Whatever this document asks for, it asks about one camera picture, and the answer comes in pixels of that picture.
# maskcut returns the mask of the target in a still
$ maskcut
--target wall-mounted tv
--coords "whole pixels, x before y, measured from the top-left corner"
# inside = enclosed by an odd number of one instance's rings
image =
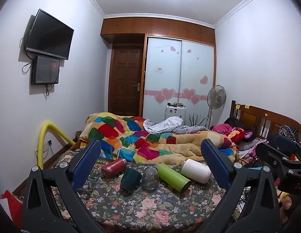
[[[26,50],[68,60],[74,30],[39,9]]]

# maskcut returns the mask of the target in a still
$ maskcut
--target wooden bed rail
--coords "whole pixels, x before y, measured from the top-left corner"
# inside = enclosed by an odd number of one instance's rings
[[[256,137],[262,139],[268,139],[271,133],[279,132],[281,125],[295,127],[301,142],[301,124],[292,118],[258,107],[237,104],[234,100],[231,103],[230,116],[235,116],[244,125],[254,128]]]

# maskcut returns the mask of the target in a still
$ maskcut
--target sliding wardrobe door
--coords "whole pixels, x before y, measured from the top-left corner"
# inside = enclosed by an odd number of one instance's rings
[[[167,103],[178,100],[182,41],[150,37],[148,39],[143,118],[164,120]]]
[[[213,76],[214,47],[182,41],[179,102],[187,108],[185,125],[190,126],[189,115],[201,115],[200,120],[207,117],[207,94],[213,87]]]

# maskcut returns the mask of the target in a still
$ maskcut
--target standing fan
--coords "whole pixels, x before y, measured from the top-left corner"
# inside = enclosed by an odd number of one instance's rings
[[[217,85],[209,91],[207,94],[207,104],[209,105],[209,113],[207,115],[206,125],[210,128],[210,122],[212,117],[212,110],[220,108],[226,100],[226,91],[225,89]]]

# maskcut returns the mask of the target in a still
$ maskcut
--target colorful comforter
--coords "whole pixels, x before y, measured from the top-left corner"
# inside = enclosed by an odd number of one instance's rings
[[[173,133],[150,134],[143,128],[142,117],[123,117],[111,113],[94,113],[86,120],[80,135],[81,147],[91,138],[98,139],[107,158],[119,156],[135,163],[158,163],[181,165],[187,159],[203,160],[201,142],[209,138],[217,148],[225,149],[232,161],[236,148],[225,135],[212,131],[196,134],[176,135]]]

